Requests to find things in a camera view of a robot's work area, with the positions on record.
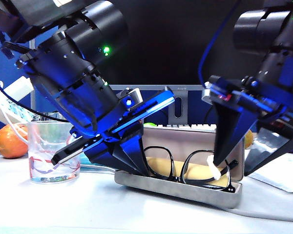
eyeglasses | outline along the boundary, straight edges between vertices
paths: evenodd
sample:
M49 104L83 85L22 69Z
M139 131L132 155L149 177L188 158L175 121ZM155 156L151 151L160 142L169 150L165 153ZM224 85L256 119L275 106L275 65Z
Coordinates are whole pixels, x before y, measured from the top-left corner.
M214 177L210 177L209 166L205 165L207 157L214 153L213 150L194 151L184 162L174 161L170 150L162 146L148 146L144 152L152 177L230 193L235 192L231 184L230 170L238 165L236 160L231 163L225 160L226 167L218 168L221 177L215 180Z

keyboard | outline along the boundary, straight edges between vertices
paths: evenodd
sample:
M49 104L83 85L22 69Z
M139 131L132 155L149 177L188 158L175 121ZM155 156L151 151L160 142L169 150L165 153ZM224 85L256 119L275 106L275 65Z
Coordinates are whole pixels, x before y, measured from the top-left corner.
M157 125L147 126L148 128L159 128L159 129L170 129L170 130L185 130L185 131L196 131L196 132L216 132L216 124L192 124L192 125Z

robotic arm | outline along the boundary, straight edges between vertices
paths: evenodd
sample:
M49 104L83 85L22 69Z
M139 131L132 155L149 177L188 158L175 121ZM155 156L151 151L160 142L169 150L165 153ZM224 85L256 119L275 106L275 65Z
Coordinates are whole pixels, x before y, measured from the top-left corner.
M11 39L2 49L23 54L16 66L74 125L78 140L58 152L54 164L84 151L91 162L148 175L139 120L172 103L173 93L166 88L146 101L138 89L114 94L98 66L124 45L127 25L112 3L93 2L0 0L0 35ZM18 45L54 27L37 49Z
M219 165L256 122L257 148L246 159L249 175L293 149L293 1L267 0L264 9L237 21L233 40L247 53L265 55L258 73L240 84L212 76L211 97L219 116L214 163Z

clear plastic cup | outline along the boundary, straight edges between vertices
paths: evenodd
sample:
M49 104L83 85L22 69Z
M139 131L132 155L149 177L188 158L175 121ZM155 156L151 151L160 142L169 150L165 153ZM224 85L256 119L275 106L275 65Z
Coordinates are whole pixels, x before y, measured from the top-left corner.
M80 173L80 158L53 165L51 159L61 148L72 141L70 123L36 121L28 124L28 158L30 178L36 183L63 182Z

orange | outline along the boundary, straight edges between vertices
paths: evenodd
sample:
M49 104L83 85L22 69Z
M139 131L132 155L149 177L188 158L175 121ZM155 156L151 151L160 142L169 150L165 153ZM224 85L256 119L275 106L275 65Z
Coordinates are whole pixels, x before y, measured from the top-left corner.
M27 127L24 124L14 124L19 134L27 139L27 134L18 129L17 126L27 132ZM22 142L13 132L10 125L5 125L0 129L0 154L5 158L17 158L26 154L28 151L27 145Z

